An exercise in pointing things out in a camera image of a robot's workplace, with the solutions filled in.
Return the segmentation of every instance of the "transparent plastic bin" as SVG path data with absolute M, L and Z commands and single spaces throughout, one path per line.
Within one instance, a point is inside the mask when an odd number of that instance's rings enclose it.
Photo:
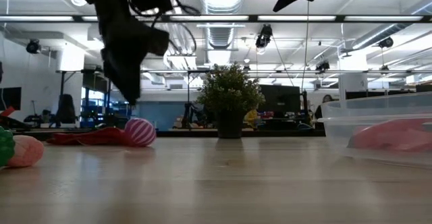
M 319 121 L 338 153 L 432 166 L 432 92 L 334 101 L 321 108 Z

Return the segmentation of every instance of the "black monitor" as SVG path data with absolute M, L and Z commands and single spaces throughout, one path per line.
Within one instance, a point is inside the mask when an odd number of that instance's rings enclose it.
M 300 87 L 261 85 L 265 103 L 259 111 L 300 112 Z

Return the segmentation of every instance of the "pink toy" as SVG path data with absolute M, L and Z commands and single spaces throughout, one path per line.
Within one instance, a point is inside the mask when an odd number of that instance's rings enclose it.
M 14 136 L 15 155 L 7 162 L 8 167 L 29 167 L 43 156 L 42 142 L 31 136 Z
M 156 139 L 155 127 L 145 119 L 131 119 L 124 128 L 126 137 L 129 138 L 126 146 L 145 147 Z

